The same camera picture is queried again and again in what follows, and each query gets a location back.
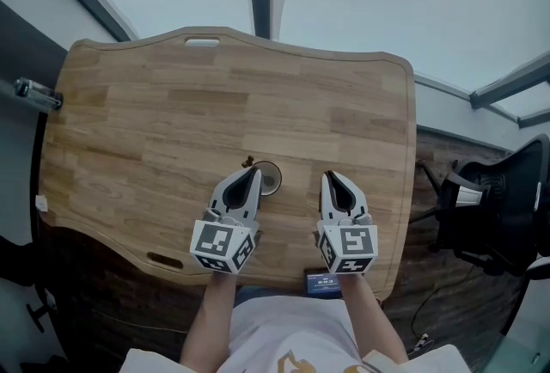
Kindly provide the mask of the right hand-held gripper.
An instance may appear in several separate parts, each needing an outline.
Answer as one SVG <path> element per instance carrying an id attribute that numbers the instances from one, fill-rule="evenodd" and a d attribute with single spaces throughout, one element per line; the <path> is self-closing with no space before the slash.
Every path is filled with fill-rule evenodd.
<path id="1" fill-rule="evenodd" d="M 322 175 L 317 247 L 329 273 L 365 274 L 376 261 L 377 226 L 367 213 L 364 192 L 353 181 L 335 171 Z"/>

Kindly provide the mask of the black office chair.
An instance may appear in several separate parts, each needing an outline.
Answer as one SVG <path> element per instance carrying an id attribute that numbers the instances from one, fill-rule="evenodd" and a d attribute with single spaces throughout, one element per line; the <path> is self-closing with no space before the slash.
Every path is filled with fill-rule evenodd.
<path id="1" fill-rule="evenodd" d="M 522 276 L 537 257 L 550 256 L 550 137 L 541 134 L 499 160 L 468 158 L 455 162 L 438 181 L 424 170 L 435 194 L 434 208 L 410 219 L 434 217 L 433 253 L 450 250 L 488 275 Z M 456 207 L 460 186 L 490 187 L 482 205 Z"/>

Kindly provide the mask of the person's right forearm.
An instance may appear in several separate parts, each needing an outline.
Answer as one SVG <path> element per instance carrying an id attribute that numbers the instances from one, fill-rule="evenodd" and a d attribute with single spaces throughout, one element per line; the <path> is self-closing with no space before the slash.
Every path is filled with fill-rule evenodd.
<path id="1" fill-rule="evenodd" d="M 338 281 L 361 357 L 376 351 L 396 364 L 406 363 L 408 356 L 403 342 L 366 278 L 360 274 L 345 274 L 339 275 Z"/>

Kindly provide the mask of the clear glass cup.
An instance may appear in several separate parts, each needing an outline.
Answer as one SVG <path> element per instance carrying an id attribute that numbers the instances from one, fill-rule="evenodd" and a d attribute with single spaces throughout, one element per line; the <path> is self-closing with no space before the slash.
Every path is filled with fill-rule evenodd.
<path id="1" fill-rule="evenodd" d="M 261 196 L 271 196 L 278 191 L 282 184 L 280 168 L 270 161 L 259 161 L 254 166 L 261 172 Z"/>

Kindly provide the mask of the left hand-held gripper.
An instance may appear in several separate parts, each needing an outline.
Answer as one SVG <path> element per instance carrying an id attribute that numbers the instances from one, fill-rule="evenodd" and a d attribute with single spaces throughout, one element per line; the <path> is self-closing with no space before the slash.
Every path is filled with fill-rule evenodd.
<path id="1" fill-rule="evenodd" d="M 262 173 L 243 168 L 222 180 L 211 196 L 210 208 L 196 220 L 190 254 L 206 270 L 237 275 L 256 248 Z"/>

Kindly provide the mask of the black metal stand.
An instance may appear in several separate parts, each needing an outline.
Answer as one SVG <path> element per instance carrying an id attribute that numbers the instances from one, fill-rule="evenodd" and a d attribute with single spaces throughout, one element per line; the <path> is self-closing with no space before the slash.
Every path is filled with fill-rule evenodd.
<path id="1" fill-rule="evenodd" d="M 41 273 L 31 286 L 36 295 L 35 305 L 26 304 L 27 312 L 40 333 L 46 331 L 46 319 L 55 327 L 58 321 L 58 299 L 56 285 L 45 272 Z"/>

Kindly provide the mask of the person's left forearm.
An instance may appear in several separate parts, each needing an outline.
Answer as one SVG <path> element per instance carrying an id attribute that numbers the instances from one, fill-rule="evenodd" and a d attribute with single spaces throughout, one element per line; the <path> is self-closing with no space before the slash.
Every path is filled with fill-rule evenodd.
<path id="1" fill-rule="evenodd" d="M 216 373 L 229 355 L 236 275 L 214 272 L 187 333 L 180 363 L 195 373 Z"/>

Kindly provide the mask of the person's white shirt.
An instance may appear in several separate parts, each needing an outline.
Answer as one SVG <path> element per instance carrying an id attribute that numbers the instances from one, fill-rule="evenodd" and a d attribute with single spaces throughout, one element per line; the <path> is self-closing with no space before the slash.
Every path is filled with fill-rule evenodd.
<path id="1" fill-rule="evenodd" d="M 233 310 L 229 356 L 217 373 L 471 373 L 444 345 L 403 364 L 361 356 L 341 300 L 259 297 Z"/>

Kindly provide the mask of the black phone with lit screen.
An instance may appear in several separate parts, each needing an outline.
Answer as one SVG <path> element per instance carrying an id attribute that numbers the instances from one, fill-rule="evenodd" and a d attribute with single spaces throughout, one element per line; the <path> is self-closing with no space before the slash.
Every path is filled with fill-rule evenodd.
<path id="1" fill-rule="evenodd" d="M 326 269 L 304 271 L 304 290 L 307 297 L 318 299 L 340 299 L 342 297 L 336 275 Z"/>

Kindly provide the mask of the clear water bottle black cap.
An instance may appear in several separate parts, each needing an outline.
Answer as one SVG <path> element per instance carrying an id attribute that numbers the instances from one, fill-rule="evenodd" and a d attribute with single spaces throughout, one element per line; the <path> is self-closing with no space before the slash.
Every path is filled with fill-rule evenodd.
<path id="1" fill-rule="evenodd" d="M 16 96 L 25 98 L 44 109 L 59 110 L 64 103 L 61 93 L 26 77 L 15 80 L 14 90 Z"/>

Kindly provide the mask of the person's blue jeans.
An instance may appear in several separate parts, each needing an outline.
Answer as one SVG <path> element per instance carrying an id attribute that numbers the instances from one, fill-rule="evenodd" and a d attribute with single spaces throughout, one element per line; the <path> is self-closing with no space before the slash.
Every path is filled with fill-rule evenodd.
<path id="1" fill-rule="evenodd" d="M 243 285 L 235 294 L 234 307 L 255 298 L 261 297 L 303 297 L 302 292 L 295 290 L 283 290 L 262 286 Z"/>

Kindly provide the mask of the white sheet on chair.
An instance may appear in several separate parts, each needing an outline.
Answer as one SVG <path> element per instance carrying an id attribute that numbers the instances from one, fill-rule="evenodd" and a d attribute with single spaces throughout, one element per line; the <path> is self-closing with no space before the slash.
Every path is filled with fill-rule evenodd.
<path id="1" fill-rule="evenodd" d="M 482 205 L 486 196 L 490 192 L 490 187 L 471 188 L 460 186 L 456 196 L 456 207 L 468 207 Z"/>

